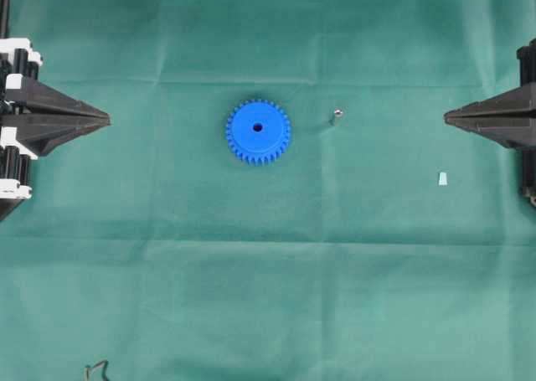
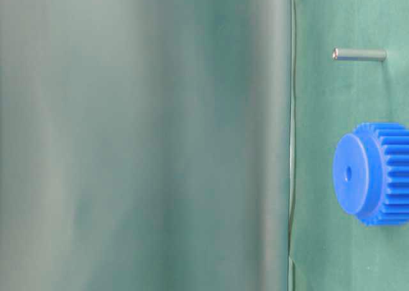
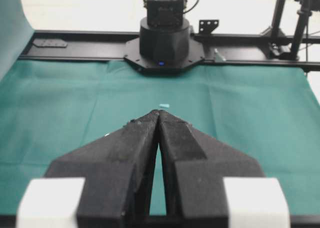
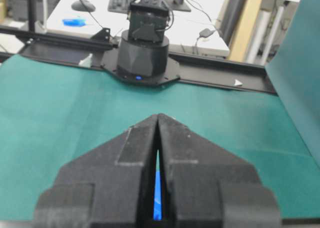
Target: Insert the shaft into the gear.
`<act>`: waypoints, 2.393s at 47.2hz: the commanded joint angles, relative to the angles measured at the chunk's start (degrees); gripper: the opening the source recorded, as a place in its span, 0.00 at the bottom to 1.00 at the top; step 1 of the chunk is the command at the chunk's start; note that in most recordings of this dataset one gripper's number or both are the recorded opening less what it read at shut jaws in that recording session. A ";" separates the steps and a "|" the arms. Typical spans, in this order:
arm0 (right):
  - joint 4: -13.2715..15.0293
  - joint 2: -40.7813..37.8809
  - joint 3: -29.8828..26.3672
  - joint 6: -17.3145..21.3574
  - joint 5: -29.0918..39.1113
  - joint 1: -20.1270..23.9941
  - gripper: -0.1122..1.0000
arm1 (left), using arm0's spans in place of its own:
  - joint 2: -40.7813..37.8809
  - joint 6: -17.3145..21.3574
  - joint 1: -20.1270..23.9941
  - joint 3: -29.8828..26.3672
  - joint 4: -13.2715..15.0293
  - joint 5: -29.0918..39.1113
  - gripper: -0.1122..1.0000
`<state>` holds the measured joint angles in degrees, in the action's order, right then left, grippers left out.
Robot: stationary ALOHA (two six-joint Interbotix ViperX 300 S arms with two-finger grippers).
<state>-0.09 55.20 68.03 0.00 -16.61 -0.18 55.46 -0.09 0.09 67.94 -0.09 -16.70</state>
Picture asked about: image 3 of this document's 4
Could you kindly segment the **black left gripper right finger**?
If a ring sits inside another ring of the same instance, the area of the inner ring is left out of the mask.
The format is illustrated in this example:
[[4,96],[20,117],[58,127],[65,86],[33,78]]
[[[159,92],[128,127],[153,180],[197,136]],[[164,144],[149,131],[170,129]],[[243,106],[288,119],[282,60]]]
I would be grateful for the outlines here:
[[260,164],[166,111],[158,127],[167,213],[182,227],[227,227],[223,178],[263,177]]

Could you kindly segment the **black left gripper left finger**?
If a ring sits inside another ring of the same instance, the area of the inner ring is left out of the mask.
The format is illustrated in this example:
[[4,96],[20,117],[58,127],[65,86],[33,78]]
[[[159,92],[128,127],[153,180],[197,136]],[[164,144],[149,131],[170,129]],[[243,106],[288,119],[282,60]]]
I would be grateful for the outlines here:
[[76,211],[79,227],[126,227],[148,216],[159,114],[153,110],[51,162],[45,177],[85,179]]

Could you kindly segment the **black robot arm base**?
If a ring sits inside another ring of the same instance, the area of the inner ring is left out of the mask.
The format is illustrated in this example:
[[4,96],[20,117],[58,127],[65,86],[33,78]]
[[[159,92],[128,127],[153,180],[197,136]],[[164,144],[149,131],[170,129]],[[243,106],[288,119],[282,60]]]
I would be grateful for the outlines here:
[[143,74],[177,74],[204,61],[203,45],[191,37],[187,0],[143,0],[139,37],[126,42],[124,59]]

